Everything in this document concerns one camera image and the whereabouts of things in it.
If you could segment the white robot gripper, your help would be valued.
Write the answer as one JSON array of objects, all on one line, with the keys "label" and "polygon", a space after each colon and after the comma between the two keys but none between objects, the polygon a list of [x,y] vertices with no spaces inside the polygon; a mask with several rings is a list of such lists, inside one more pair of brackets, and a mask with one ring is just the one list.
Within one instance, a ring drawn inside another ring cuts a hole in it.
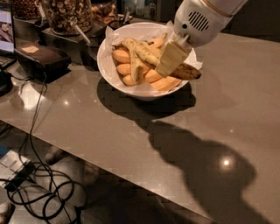
[{"label": "white robot gripper", "polygon": [[[211,42],[232,19],[232,15],[219,9],[210,0],[184,0],[174,18],[174,32],[179,39],[192,47]],[[190,47],[183,47],[168,40],[155,71],[163,77],[172,74],[190,54]]]}]

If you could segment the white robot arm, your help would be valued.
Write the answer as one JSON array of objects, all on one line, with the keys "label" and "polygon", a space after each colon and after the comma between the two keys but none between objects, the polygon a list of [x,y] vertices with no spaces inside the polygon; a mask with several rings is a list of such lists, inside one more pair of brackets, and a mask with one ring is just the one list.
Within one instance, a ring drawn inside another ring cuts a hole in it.
[{"label": "white robot arm", "polygon": [[248,0],[184,0],[155,70],[166,77],[194,47],[210,43]]}]

